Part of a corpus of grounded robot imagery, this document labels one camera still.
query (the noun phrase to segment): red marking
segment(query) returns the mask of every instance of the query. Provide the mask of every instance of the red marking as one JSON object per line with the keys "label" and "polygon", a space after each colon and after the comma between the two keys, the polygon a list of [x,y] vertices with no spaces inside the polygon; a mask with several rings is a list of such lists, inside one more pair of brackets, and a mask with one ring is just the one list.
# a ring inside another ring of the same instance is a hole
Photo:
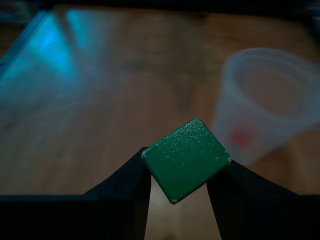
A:
{"label": "red marking", "polygon": [[242,148],[248,147],[252,142],[252,130],[249,126],[239,126],[231,134],[231,141]]}

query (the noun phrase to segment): green square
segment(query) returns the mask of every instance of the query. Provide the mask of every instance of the green square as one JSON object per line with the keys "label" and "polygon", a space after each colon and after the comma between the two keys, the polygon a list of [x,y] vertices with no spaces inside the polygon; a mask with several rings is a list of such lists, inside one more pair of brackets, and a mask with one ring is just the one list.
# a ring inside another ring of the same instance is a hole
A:
{"label": "green square", "polygon": [[199,119],[181,126],[142,153],[163,192],[175,204],[206,183],[231,161]]}

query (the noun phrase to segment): measuring cup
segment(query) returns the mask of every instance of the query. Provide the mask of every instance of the measuring cup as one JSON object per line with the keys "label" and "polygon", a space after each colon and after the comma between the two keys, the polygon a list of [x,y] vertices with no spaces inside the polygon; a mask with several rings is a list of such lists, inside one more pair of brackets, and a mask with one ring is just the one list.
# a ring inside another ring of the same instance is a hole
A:
{"label": "measuring cup", "polygon": [[212,132],[236,162],[253,164],[318,122],[320,79],[311,62],[279,49],[251,48],[224,64]]}

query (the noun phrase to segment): table surface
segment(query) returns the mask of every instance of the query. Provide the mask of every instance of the table surface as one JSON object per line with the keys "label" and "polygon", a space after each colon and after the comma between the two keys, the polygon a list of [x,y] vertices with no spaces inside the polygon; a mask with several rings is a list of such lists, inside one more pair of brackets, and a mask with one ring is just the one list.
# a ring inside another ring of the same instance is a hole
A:
{"label": "table surface", "polygon": [[[245,48],[319,59],[297,23],[56,6],[0,80],[0,194],[81,194],[193,118],[212,125],[220,69]],[[320,131],[249,168],[320,193]],[[153,180],[146,240],[219,239],[206,187],[171,205]]]}

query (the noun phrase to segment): translucent plastic cup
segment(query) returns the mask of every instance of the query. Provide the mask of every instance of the translucent plastic cup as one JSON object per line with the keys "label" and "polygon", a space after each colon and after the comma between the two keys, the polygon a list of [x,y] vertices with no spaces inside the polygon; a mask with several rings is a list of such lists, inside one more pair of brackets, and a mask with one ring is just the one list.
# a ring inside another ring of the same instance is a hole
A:
{"label": "translucent plastic cup", "polygon": [[250,165],[320,122],[317,67],[279,49],[251,48],[222,69],[213,134],[240,164]]}

